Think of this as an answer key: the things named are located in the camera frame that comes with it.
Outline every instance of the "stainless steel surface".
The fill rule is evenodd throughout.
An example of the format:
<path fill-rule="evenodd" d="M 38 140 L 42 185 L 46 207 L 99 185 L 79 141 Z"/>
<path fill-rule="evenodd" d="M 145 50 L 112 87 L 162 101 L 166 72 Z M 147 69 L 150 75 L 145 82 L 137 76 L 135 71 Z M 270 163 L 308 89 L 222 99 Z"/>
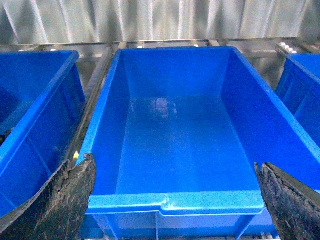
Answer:
<path fill-rule="evenodd" d="M 301 37 L 319 0 L 1 0 L 0 44 Z"/>
<path fill-rule="evenodd" d="M 101 58 L 90 78 L 87 87 L 84 89 L 84 95 L 87 99 L 84 114 L 72 140 L 72 143 L 68 148 L 67 154 L 65 155 L 65 159 L 73 159 L 75 152 L 80 152 L 92 115 L 94 113 L 94 109 L 100 96 L 104 79 L 106 78 L 107 72 L 109 70 L 112 57 L 113 54 L 111 48 L 105 48 L 101 53 Z"/>

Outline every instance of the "blue plastic bin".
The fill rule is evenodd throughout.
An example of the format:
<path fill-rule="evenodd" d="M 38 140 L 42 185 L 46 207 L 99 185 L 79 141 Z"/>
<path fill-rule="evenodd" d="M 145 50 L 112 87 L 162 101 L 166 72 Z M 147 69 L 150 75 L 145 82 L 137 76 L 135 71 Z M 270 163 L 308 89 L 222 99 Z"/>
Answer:
<path fill-rule="evenodd" d="M 0 217 L 58 168 L 82 116 L 76 51 L 0 54 Z"/>
<path fill-rule="evenodd" d="M 320 54 L 289 55 L 276 94 L 320 146 Z"/>
<path fill-rule="evenodd" d="M 118 51 L 85 153 L 86 214 L 116 239 L 239 238 L 265 210 L 254 162 L 320 183 L 320 149 L 233 47 Z"/>

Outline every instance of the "bin bottom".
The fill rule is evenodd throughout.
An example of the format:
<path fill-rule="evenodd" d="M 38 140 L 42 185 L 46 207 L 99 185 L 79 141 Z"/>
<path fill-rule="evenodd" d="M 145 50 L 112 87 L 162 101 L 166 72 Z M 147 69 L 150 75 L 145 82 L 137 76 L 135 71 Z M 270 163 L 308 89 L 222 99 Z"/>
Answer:
<path fill-rule="evenodd" d="M 115 194 L 250 191 L 257 181 L 220 98 L 132 98 Z"/>

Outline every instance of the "plastic storage bin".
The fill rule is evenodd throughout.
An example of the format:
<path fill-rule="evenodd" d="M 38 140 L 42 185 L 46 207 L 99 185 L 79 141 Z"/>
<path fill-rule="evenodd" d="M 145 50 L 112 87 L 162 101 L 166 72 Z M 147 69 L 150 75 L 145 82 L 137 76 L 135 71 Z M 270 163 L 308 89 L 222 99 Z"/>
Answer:
<path fill-rule="evenodd" d="M 0 54 L 0 217 L 58 168 L 82 116 L 76 51 Z"/>
<path fill-rule="evenodd" d="M 86 214 L 116 239 L 239 238 L 265 210 L 254 162 L 320 183 L 320 149 L 232 47 L 118 51 L 84 153 Z"/>
<path fill-rule="evenodd" d="M 320 54 L 289 55 L 276 94 L 320 146 Z"/>

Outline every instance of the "corrugated metal wall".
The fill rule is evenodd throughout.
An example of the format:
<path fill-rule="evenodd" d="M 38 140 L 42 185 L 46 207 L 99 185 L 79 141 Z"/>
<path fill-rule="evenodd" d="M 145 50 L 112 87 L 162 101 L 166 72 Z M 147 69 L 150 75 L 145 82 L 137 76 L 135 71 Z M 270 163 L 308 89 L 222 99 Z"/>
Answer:
<path fill-rule="evenodd" d="M 320 0 L 2 0 L 0 44 L 302 37 Z"/>

